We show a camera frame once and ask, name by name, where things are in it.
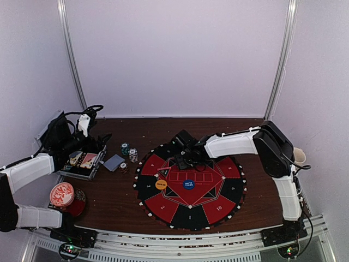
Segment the red gold card box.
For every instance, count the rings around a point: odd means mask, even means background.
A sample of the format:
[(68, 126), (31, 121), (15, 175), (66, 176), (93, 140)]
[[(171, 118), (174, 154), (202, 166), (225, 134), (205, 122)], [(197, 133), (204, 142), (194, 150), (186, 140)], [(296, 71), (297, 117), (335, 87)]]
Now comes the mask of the red gold card box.
[(93, 163), (95, 162), (96, 157), (97, 157), (97, 154), (87, 153), (80, 164), (80, 168), (91, 169), (93, 166)]

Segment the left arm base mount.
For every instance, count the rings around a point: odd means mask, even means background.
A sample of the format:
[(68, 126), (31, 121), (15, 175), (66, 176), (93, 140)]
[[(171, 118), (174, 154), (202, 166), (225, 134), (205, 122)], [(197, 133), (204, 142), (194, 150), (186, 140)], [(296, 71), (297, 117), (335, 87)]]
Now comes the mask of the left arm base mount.
[(61, 214), (63, 215), (62, 225), (59, 228), (49, 228), (50, 238), (82, 248), (93, 248), (98, 232), (76, 227), (73, 216), (69, 212), (61, 212)]

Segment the white grey chip stack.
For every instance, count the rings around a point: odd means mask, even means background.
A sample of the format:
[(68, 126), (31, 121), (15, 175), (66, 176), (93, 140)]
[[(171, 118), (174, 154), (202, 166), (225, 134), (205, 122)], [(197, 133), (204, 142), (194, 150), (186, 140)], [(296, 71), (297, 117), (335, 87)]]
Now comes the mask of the white grey chip stack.
[(129, 150), (129, 160), (132, 163), (136, 163), (138, 161), (138, 151), (135, 148), (131, 148)]

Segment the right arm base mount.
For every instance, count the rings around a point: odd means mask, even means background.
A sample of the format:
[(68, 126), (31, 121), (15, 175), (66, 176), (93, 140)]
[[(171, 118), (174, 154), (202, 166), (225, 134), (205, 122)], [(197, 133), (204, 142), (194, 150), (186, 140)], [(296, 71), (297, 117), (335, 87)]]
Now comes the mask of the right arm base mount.
[(294, 242), (307, 235), (306, 229), (296, 232), (293, 229), (285, 229), (284, 227), (264, 229), (261, 231), (261, 237), (265, 247)]

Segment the green white chip stack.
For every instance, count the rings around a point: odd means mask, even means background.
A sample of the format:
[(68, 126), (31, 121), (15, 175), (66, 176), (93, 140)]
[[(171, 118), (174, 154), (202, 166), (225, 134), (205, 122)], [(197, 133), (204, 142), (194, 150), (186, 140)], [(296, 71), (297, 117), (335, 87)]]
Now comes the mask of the green white chip stack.
[(123, 156), (127, 156), (129, 154), (129, 150), (130, 147), (128, 143), (124, 142), (121, 144), (121, 153)]

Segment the aluminium poker case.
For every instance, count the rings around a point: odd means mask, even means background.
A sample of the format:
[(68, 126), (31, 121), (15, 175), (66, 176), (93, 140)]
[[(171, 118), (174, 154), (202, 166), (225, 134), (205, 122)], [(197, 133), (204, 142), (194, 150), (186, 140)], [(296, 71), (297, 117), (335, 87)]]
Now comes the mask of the aluminium poker case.
[(91, 181), (106, 155), (106, 143), (111, 134), (85, 137), (77, 125), (71, 131), (72, 125), (64, 111), (57, 110), (35, 140), (42, 152), (55, 154), (53, 158), (58, 174)]

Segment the left aluminium frame post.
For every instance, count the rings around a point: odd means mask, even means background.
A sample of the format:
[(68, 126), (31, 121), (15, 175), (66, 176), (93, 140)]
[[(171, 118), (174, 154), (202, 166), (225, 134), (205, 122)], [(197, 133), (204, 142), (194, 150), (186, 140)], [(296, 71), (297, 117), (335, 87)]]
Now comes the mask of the left aluminium frame post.
[(58, 15), (61, 22), (61, 28), (63, 31), (63, 37), (65, 41), (65, 48), (68, 56), (69, 69), (73, 78), (74, 87), (77, 93), (77, 98), (82, 109), (87, 109), (88, 104), (83, 92), (81, 85), (81, 80), (79, 76), (79, 71), (76, 64), (76, 59), (74, 55), (73, 42), (69, 30), (69, 21), (67, 15), (67, 7), (65, 0), (57, 0)]

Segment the front aluminium rail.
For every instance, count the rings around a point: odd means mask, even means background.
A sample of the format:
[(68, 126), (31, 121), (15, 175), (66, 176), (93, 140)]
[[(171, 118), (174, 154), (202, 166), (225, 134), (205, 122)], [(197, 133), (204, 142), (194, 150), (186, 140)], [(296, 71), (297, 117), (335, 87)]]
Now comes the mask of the front aluminium rail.
[(300, 245), (296, 261), (336, 261), (323, 216), (305, 221), (308, 232), (296, 242), (266, 246), (261, 230), (201, 235), (150, 235), (98, 230), (95, 245), (75, 261), (285, 261), (281, 252)]

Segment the red black chip stack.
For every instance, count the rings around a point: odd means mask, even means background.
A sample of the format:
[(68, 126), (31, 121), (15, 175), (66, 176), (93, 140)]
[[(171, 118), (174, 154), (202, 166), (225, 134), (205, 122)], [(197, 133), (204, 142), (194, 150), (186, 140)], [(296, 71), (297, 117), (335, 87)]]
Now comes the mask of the red black chip stack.
[(121, 163), (120, 165), (119, 165), (119, 168), (120, 168), (120, 172), (122, 173), (122, 174), (127, 174), (128, 172), (129, 172), (129, 166), (128, 166), (128, 164), (127, 163)]

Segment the aluminium frame post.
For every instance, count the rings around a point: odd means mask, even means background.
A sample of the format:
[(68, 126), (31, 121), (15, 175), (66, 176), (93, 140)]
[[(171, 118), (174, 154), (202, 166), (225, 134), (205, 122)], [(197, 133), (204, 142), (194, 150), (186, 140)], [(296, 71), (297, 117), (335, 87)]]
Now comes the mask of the aluminium frame post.
[(74, 87), (77, 93), (77, 98), (82, 109), (87, 109), (88, 104), (83, 92), (81, 85), (81, 80), (79, 76), (79, 71), (76, 64), (76, 59), (74, 55), (73, 42), (69, 30), (69, 21), (67, 15), (67, 7), (65, 0), (57, 0), (58, 15), (61, 22), (61, 28), (63, 31), (63, 37), (65, 41), (65, 48), (68, 56), (69, 69), (73, 78)]
[(294, 30), (296, 26), (296, 16), (299, 1), (289, 0), (284, 35), (281, 43), (279, 61), (276, 68), (276, 73), (272, 85), (272, 91), (269, 96), (268, 104), (264, 113), (264, 120), (271, 120), (275, 114), (276, 106), (280, 97), (281, 89), (286, 75), (286, 63), (292, 49)]

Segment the orange big blind button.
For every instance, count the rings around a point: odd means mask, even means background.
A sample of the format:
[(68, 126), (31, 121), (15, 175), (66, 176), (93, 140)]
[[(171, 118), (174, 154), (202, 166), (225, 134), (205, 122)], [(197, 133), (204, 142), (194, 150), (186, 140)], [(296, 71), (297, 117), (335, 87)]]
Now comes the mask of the orange big blind button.
[(155, 183), (155, 187), (158, 190), (164, 190), (167, 187), (167, 181), (166, 180), (157, 180)]

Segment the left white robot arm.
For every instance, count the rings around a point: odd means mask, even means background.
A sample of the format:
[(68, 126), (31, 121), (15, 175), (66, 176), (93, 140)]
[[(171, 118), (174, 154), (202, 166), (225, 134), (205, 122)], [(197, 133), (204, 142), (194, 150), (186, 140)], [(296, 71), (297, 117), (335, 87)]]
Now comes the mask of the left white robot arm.
[(96, 124), (100, 105), (82, 112), (62, 111), (42, 132), (40, 147), (33, 155), (1, 168), (1, 231), (18, 228), (52, 228), (66, 242), (74, 242), (79, 234), (69, 213), (17, 204), (14, 195), (27, 185), (43, 181), (62, 170), (72, 153), (102, 151), (110, 135), (93, 138), (90, 130)]

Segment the blue small blind button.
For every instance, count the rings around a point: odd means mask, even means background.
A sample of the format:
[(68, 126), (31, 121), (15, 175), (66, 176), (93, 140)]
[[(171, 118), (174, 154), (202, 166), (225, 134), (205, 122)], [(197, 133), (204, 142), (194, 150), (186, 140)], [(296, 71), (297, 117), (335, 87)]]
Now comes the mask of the blue small blind button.
[(185, 180), (183, 182), (183, 187), (186, 190), (192, 190), (195, 188), (195, 182), (193, 180)]

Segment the right aluminium frame post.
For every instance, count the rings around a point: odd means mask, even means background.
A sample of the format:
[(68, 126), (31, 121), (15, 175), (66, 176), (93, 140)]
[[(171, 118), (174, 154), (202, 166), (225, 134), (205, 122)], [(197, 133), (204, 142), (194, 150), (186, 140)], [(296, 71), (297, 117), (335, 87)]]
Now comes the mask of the right aluminium frame post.
[(279, 61), (276, 68), (276, 73), (272, 85), (272, 91), (269, 96), (268, 104), (264, 113), (264, 120), (271, 120), (275, 114), (276, 106), (280, 97), (281, 89), (286, 75), (286, 63), (292, 49), (294, 30), (296, 26), (296, 16), (299, 1), (289, 0), (284, 35), (281, 43)]

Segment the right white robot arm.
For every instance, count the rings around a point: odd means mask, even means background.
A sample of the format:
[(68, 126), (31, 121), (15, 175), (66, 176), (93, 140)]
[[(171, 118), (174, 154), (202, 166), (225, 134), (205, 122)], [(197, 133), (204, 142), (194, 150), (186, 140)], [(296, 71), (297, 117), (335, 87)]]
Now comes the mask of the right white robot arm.
[(181, 130), (171, 143), (177, 148), (174, 158), (181, 170), (222, 156), (258, 155), (265, 173), (275, 182), (281, 200), (283, 226), (280, 237), (291, 241), (300, 233), (304, 212), (297, 174), (311, 166), (296, 163), (292, 143), (272, 121), (240, 132), (207, 135), (200, 140)]

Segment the black gold card box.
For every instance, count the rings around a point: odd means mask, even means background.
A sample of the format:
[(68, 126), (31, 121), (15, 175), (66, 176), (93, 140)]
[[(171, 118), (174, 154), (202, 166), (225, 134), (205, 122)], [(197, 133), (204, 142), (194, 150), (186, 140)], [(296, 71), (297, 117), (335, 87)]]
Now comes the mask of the black gold card box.
[(75, 151), (69, 155), (69, 159), (67, 161), (67, 165), (75, 166), (82, 155), (82, 151)]

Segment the dark red round lid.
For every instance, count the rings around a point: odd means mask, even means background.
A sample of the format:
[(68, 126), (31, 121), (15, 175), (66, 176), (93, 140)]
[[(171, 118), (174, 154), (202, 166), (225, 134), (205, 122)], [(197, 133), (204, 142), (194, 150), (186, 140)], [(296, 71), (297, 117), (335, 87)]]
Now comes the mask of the dark red round lid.
[(75, 188), (74, 193), (74, 200), (65, 208), (65, 210), (75, 218), (78, 217), (85, 209), (86, 195), (84, 191), (79, 188)]

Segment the blue playing card deck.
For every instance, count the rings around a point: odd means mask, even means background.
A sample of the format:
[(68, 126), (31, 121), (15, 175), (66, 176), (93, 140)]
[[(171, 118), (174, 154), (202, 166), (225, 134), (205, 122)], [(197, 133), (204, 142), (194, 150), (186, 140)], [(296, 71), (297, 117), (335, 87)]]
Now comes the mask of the blue playing card deck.
[(103, 166), (111, 172), (114, 172), (119, 166), (120, 164), (124, 163), (125, 159), (122, 158), (121, 156), (115, 154), (114, 156), (112, 156), (110, 159), (108, 159), (107, 161), (105, 161), (103, 163)]

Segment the patterned paper cup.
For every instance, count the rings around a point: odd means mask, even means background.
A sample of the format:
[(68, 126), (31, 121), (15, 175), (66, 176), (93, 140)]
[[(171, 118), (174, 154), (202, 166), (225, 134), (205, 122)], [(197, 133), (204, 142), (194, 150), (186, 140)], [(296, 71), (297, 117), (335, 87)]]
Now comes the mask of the patterned paper cup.
[(293, 148), (293, 155), (294, 155), (294, 162), (297, 165), (302, 166), (305, 163), (306, 155), (301, 148), (294, 147)]

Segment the red floral round tin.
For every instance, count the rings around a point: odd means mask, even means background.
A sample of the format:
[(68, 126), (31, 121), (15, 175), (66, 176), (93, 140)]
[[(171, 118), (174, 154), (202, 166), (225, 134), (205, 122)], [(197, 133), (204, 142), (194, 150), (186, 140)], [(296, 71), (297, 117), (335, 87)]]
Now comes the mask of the red floral round tin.
[(67, 182), (55, 185), (50, 192), (50, 202), (54, 207), (67, 207), (74, 201), (74, 198), (74, 188)]

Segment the round red black poker mat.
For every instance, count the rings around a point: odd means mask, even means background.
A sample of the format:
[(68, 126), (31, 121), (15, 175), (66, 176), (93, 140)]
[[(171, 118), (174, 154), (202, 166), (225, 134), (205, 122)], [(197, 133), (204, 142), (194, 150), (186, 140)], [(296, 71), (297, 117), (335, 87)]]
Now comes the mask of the round red black poker mat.
[(234, 157), (209, 159), (180, 170), (169, 142), (152, 149), (136, 168), (133, 189), (148, 217), (171, 229), (208, 230), (230, 220), (247, 193), (243, 168)]

